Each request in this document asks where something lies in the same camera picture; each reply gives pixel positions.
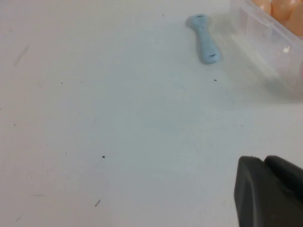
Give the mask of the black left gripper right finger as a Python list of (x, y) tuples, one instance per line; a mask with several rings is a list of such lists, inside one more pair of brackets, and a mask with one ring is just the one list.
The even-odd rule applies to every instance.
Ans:
[(303, 193), (303, 169), (278, 157), (267, 156), (265, 164), (294, 193)]

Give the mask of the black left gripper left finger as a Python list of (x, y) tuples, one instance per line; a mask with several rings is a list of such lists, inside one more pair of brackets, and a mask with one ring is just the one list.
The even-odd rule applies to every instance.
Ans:
[(287, 188), (257, 157), (239, 158), (234, 200), (241, 227), (303, 225), (303, 193)]

